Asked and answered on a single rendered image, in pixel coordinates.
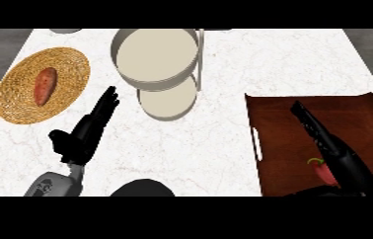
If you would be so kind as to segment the round woven wicker placemat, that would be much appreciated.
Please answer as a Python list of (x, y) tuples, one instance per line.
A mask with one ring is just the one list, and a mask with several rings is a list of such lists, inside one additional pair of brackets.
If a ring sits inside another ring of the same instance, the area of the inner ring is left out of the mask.
[(30, 55), (0, 81), (0, 118), (15, 124), (50, 119), (78, 98), (89, 75), (77, 49), (53, 47)]

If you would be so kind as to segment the brown wooden tray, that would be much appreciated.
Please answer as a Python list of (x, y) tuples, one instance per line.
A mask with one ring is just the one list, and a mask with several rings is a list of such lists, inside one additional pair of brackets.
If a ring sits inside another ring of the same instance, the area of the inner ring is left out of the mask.
[(249, 96), (248, 118), (251, 129), (258, 132), (257, 167), (266, 197), (280, 197), (323, 184), (308, 164), (320, 153), (291, 112), (294, 103), (304, 104), (373, 172), (373, 93), (360, 96)]

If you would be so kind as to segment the black round object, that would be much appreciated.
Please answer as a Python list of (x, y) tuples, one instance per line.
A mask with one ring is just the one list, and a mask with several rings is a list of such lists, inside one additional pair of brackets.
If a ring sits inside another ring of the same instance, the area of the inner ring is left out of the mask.
[(114, 197), (173, 197), (171, 189), (152, 179), (134, 180), (112, 193)]

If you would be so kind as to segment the beige tiered basket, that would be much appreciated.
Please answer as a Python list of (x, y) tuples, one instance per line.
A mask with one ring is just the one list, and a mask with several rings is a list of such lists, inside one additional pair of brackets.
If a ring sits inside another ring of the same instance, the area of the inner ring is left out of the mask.
[(204, 29), (120, 29), (111, 58), (151, 118), (179, 120), (201, 91)]

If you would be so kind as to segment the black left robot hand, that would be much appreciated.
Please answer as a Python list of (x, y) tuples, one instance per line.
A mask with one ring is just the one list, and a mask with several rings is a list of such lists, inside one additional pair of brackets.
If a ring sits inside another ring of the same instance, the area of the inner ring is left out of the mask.
[(53, 150), (62, 156), (62, 162), (84, 166), (90, 161), (115, 108), (120, 104), (115, 87), (111, 86), (95, 105), (92, 113), (84, 115), (71, 133), (55, 129), (49, 138)]

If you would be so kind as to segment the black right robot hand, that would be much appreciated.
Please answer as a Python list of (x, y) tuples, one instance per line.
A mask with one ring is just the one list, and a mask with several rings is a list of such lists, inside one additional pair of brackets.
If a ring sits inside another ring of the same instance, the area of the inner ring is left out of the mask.
[(373, 173), (344, 140), (334, 135), (300, 101), (291, 107), (317, 146), (338, 186), (320, 186), (303, 190), (291, 197), (370, 197), (373, 198)]

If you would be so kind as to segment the red bell pepper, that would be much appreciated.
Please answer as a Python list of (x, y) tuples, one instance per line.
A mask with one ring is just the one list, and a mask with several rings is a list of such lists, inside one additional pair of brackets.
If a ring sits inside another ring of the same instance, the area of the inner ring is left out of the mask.
[(328, 168), (325, 160), (320, 159), (320, 158), (311, 158), (308, 160), (308, 164), (311, 165), (314, 173), (319, 176), (319, 178), (323, 180), (323, 182), (329, 186), (336, 186), (338, 182), (336, 182), (335, 177), (332, 175), (332, 172), (331, 172), (331, 170)]

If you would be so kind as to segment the orange sweet potato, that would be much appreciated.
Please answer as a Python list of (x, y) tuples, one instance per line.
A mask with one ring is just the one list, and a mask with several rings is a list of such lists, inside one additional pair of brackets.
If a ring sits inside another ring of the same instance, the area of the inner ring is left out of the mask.
[(58, 79), (58, 71), (52, 67), (46, 68), (37, 76), (34, 99), (39, 106), (43, 106), (50, 99), (52, 93), (58, 86)]

